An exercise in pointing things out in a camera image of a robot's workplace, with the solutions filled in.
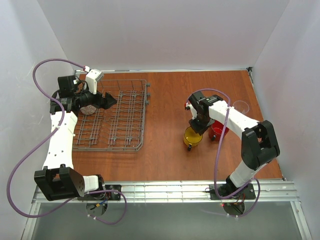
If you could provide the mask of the pink ghost pattern cup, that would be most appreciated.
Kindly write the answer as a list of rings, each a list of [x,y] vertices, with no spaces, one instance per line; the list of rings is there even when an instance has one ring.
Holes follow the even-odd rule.
[[[93,115],[97,111],[97,108],[93,105],[88,105],[80,108],[80,112],[85,116]]]

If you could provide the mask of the yellow cup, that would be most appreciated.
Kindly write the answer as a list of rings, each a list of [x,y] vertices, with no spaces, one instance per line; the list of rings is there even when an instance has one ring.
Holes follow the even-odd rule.
[[[190,126],[184,131],[183,142],[187,146],[187,150],[191,151],[193,147],[196,147],[203,139],[203,135],[196,133]]]

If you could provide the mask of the plain red mug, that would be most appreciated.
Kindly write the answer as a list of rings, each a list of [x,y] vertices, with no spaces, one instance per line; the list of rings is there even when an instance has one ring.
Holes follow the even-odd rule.
[[[213,142],[218,142],[222,136],[223,128],[224,125],[221,122],[215,120],[214,123],[212,123],[208,128],[209,139]]]

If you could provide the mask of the grey wire dish rack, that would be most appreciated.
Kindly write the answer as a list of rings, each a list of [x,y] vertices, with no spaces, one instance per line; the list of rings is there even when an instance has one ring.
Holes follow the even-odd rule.
[[[79,113],[73,150],[138,151],[144,140],[149,86],[145,79],[101,80],[97,89],[103,94],[111,94],[117,103],[107,110],[100,108]]]

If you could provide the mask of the clear glass cup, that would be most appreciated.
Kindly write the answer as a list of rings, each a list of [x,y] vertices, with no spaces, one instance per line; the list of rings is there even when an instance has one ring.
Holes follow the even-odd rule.
[[[249,105],[243,101],[243,100],[237,100],[233,103],[233,108],[242,113],[243,115],[246,115],[250,111]]]

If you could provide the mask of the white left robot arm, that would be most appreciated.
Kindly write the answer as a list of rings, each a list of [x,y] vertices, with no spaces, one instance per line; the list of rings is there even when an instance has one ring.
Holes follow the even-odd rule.
[[[76,75],[58,77],[59,89],[51,95],[50,119],[52,137],[41,170],[34,180],[48,201],[84,197],[88,192],[104,189],[99,174],[83,176],[74,170],[72,151],[78,114],[82,108],[107,110],[117,103],[109,93],[97,90],[103,73],[94,69],[81,81]]]

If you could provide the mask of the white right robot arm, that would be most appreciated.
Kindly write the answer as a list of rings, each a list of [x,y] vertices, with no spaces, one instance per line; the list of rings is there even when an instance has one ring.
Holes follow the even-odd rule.
[[[223,125],[222,131],[229,129],[241,140],[241,162],[226,178],[225,184],[215,186],[219,199],[229,199],[240,193],[254,176],[273,159],[280,155],[280,148],[273,124],[252,119],[231,106],[228,95],[223,92],[205,96],[202,90],[190,94],[185,109],[191,111],[190,127],[202,135],[213,123]]]

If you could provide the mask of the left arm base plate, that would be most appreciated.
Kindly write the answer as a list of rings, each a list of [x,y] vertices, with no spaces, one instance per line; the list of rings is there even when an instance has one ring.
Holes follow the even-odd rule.
[[[118,192],[122,191],[122,185],[113,184],[113,185],[105,185],[104,188],[106,190],[115,190]],[[103,192],[103,193],[95,193],[95,194],[86,194],[84,197],[78,197],[78,201],[118,201],[121,199],[121,195],[116,192]]]

